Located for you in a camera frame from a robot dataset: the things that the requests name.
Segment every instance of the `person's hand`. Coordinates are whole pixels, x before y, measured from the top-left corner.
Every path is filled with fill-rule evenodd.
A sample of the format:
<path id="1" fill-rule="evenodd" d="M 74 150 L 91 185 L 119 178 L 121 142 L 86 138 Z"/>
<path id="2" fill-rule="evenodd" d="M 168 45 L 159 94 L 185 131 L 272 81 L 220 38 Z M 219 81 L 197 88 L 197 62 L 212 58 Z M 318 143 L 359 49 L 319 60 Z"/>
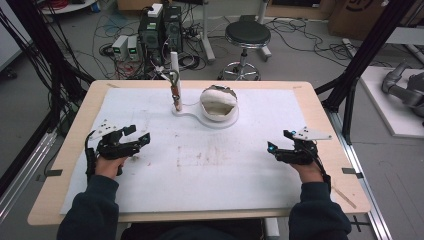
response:
<path id="1" fill-rule="evenodd" d="M 321 171 L 315 162 L 309 165 L 290 164 L 299 173 L 302 183 L 324 182 Z"/>
<path id="2" fill-rule="evenodd" d="M 111 179 L 115 179 L 118 167 L 124 166 L 124 162 L 128 157 L 118 158 L 115 160 L 106 160 L 99 156 L 96 162 L 96 175 L 102 175 Z"/>

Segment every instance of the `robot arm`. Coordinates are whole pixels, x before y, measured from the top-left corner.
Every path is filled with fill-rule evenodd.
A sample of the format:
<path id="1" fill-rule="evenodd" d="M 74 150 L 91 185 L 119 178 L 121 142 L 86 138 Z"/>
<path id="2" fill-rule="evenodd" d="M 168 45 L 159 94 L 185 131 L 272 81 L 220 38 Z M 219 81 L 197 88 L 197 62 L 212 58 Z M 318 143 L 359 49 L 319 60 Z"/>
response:
<path id="1" fill-rule="evenodd" d="M 408 88 L 399 87 L 396 83 L 402 78 L 402 73 L 406 68 L 410 68 L 410 66 L 403 62 L 389 72 L 383 80 L 381 89 L 384 93 L 399 98 L 408 107 L 416 108 L 424 101 L 423 92 L 420 91 L 420 87 L 424 88 L 424 80 L 422 74 L 413 75 L 409 79 Z"/>

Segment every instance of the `cardboard box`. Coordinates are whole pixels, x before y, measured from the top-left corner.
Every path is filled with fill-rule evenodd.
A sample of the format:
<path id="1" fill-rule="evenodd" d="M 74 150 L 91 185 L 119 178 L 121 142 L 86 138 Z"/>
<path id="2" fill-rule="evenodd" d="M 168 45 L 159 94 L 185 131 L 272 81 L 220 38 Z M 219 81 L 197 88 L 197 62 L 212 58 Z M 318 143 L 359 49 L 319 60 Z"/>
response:
<path id="1" fill-rule="evenodd" d="M 328 32 L 331 35 L 364 40 L 384 11 L 381 2 L 375 0 L 344 0 L 338 1 L 334 6 L 335 1 L 321 0 L 320 10 L 328 13 L 330 9 L 334 9 L 328 22 Z M 415 1 L 414 5 L 412 5 L 411 9 L 400 22 L 400 25 L 408 22 L 410 16 L 419 8 L 420 4 L 421 0 Z M 411 22 L 411 25 L 417 24 L 423 18 L 424 10 L 418 13 Z"/>
<path id="2" fill-rule="evenodd" d="M 161 0 L 118 0 L 119 10 L 141 10 L 151 7 L 153 3 L 162 3 Z"/>
<path id="3" fill-rule="evenodd" d="M 383 11 L 381 1 L 337 1 L 328 21 L 328 32 L 334 36 L 364 40 Z"/>

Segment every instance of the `desk leg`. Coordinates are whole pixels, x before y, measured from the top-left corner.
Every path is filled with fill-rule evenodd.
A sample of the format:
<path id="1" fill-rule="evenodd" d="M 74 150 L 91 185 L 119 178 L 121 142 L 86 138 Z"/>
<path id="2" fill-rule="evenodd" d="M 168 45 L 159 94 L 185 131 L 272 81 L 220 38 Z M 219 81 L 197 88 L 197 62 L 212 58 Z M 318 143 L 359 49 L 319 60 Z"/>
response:
<path id="1" fill-rule="evenodd" d="M 265 11 L 266 11 L 267 5 L 268 5 L 268 0 L 263 0 L 261 2 L 261 6 L 260 6 L 259 12 L 258 12 L 258 23 L 260 23 L 260 24 L 264 23 L 264 17 L 265 17 Z M 272 56 L 271 52 L 268 49 L 268 46 L 261 48 L 261 52 L 265 56 L 265 62 L 268 61 L 268 58 L 270 58 Z"/>
<path id="2" fill-rule="evenodd" d="M 278 229 L 277 218 L 265 218 L 265 236 L 266 240 L 279 240 L 280 230 Z"/>
<path id="3" fill-rule="evenodd" d="M 215 54 L 208 39 L 208 4 L 209 2 L 207 0 L 203 0 L 203 32 L 200 33 L 200 38 L 202 39 L 203 49 L 208 57 L 208 63 L 212 63 L 215 61 Z"/>

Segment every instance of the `black pole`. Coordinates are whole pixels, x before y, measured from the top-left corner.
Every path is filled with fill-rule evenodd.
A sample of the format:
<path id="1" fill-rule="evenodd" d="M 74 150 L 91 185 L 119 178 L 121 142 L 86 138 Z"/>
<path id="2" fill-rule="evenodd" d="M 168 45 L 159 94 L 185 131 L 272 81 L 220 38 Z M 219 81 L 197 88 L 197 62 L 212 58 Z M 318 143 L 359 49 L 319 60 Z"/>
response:
<path id="1" fill-rule="evenodd" d="M 342 76 L 315 90 L 317 94 L 320 94 L 334 87 L 329 97 L 322 102 L 324 108 L 333 112 L 337 112 L 343 100 L 350 95 L 349 101 L 346 101 L 345 118 L 343 119 L 343 136 L 349 144 L 350 139 L 347 138 L 350 138 L 356 84 L 414 3 L 415 0 L 391 0 Z"/>

